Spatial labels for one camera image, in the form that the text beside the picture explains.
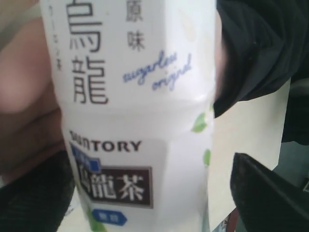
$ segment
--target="black fabric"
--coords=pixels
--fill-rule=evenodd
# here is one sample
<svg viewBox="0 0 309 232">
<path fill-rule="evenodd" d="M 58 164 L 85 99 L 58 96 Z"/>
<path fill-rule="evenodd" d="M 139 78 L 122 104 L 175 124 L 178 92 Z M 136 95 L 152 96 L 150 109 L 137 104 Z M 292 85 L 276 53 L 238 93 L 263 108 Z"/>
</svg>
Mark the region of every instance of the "black fabric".
<svg viewBox="0 0 309 232">
<path fill-rule="evenodd" d="M 229 94 L 214 105 L 216 117 L 307 73 L 308 0 L 218 0 L 218 11 L 235 67 L 225 77 L 232 79 Z"/>
<path fill-rule="evenodd" d="M 0 189 L 0 232 L 56 232 L 75 183 L 66 152 Z"/>
<path fill-rule="evenodd" d="M 309 96 L 290 96 L 288 100 L 282 142 L 309 145 Z"/>
<path fill-rule="evenodd" d="M 309 231 L 309 194 L 248 155 L 235 155 L 230 184 L 248 232 Z"/>
</svg>

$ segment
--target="black sleeve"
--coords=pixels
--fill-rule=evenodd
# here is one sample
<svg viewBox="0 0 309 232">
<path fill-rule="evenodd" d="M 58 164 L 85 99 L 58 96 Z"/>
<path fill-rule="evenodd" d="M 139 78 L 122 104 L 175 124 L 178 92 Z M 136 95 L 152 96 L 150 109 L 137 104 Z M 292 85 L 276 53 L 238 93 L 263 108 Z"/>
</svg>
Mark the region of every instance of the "black sleeve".
<svg viewBox="0 0 309 232">
<path fill-rule="evenodd" d="M 216 117 L 238 101 L 278 90 L 308 51 L 308 0 L 218 0 L 229 53 L 228 90 L 215 102 Z"/>
</svg>

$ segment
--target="white table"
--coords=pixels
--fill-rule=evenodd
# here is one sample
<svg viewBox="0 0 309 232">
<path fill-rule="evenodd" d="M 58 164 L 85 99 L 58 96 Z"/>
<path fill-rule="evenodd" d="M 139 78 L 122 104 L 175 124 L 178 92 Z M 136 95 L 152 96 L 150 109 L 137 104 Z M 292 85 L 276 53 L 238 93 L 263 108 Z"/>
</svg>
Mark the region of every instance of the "white table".
<svg viewBox="0 0 309 232">
<path fill-rule="evenodd" d="M 35 6 L 0 36 L 0 48 L 25 21 L 38 16 Z M 210 226 L 215 229 L 235 208 L 230 174 L 235 152 L 251 155 L 270 169 L 278 165 L 289 83 L 274 94 L 240 102 L 216 120 L 209 179 Z M 87 222 L 81 208 L 64 219 L 59 232 L 84 232 Z"/>
</svg>

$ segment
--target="green leaf graphic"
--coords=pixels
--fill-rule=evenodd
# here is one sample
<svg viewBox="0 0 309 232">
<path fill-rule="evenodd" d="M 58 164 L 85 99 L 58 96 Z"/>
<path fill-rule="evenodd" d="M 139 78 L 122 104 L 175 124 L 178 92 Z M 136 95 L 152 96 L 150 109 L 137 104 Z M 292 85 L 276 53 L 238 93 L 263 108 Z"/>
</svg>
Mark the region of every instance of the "green leaf graphic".
<svg viewBox="0 0 309 232">
<path fill-rule="evenodd" d="M 200 114 L 197 119 L 195 120 L 194 126 L 192 128 L 192 131 L 195 133 L 201 133 L 206 127 L 207 124 L 205 122 L 205 113 Z"/>
<path fill-rule="evenodd" d="M 211 151 L 207 149 L 204 153 L 204 164 L 210 166 L 211 164 Z"/>
<path fill-rule="evenodd" d="M 107 232 L 107 230 L 105 229 L 105 226 L 102 223 L 98 222 L 92 216 L 91 209 L 88 210 L 87 216 L 88 216 L 88 220 L 89 220 L 89 224 L 90 224 L 91 230 L 93 232 Z"/>
</svg>

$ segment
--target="plastic bottle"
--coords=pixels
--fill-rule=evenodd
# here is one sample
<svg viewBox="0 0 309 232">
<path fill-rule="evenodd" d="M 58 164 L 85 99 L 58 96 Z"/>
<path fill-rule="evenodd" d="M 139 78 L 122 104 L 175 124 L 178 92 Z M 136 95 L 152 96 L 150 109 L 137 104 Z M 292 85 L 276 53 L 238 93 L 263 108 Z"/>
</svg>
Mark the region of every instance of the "plastic bottle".
<svg viewBox="0 0 309 232">
<path fill-rule="evenodd" d="M 215 0 L 42 0 L 95 232 L 208 232 Z"/>
</svg>

